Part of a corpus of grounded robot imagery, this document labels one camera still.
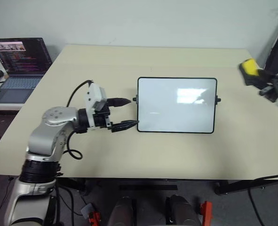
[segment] table leg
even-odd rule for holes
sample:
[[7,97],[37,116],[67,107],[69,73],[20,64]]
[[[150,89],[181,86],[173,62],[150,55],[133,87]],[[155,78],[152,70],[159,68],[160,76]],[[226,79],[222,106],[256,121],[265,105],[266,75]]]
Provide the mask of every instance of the table leg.
[[256,180],[253,182],[253,185],[251,186],[251,180],[240,180],[230,184],[228,180],[224,180],[219,182],[219,185],[215,187],[214,192],[218,195],[228,194],[231,192],[239,192],[246,190],[249,186],[251,186],[251,188],[264,187],[267,185],[273,185],[277,183],[278,180]]

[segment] black bracket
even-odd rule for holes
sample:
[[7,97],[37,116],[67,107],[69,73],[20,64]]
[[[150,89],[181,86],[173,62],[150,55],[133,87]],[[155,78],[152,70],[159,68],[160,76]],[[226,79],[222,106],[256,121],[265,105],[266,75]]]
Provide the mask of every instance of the black bracket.
[[136,104],[139,103],[139,98],[138,98],[138,95],[136,95],[134,98],[133,98],[133,101],[135,101]]
[[216,95],[216,97],[215,97],[215,105],[217,105],[218,102],[221,102],[221,98],[218,98],[218,96]]

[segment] white desk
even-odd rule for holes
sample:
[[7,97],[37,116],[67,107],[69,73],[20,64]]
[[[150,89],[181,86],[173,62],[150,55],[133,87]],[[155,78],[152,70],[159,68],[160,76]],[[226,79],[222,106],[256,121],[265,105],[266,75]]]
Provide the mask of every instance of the white desk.
[[0,111],[19,111],[24,104],[0,104]]
[[[215,77],[218,96],[213,134],[139,133],[136,128],[75,135],[78,161],[61,159],[66,177],[253,179],[278,173],[278,108],[247,87],[237,66],[244,49],[130,48],[68,45],[52,64],[0,141],[0,174],[18,175],[30,133],[42,114],[64,106],[84,80],[107,97],[133,98],[137,78]],[[71,106],[84,107],[86,88]],[[136,119],[136,104],[111,109],[111,121]]]

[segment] black stand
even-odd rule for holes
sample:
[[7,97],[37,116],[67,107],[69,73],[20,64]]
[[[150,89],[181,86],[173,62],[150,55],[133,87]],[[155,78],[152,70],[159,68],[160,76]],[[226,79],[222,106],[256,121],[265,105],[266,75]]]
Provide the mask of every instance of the black stand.
[[62,186],[72,188],[81,192],[86,190],[85,180],[84,181],[76,181],[70,178],[56,178],[58,183]]
[[231,184],[229,184],[227,180],[223,180],[218,183],[219,185],[214,189],[214,191],[216,194],[221,195],[247,190],[248,187],[255,188],[278,184],[278,180],[256,180],[253,182],[252,186],[251,180],[240,180]]

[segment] robotic arm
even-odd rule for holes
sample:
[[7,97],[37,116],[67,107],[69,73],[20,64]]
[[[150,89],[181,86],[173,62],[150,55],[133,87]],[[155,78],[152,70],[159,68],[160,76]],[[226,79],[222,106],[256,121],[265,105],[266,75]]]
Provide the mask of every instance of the robotic arm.
[[118,124],[110,122],[110,106],[130,103],[124,98],[107,99],[103,88],[88,81],[86,108],[53,107],[47,110],[40,125],[32,132],[26,149],[22,173],[16,180],[5,213],[6,226],[51,226],[55,218],[56,198],[51,195],[59,173],[62,154],[68,152],[75,159],[82,154],[70,150],[69,140],[74,133],[88,129],[107,128],[112,132],[126,130],[138,121]]

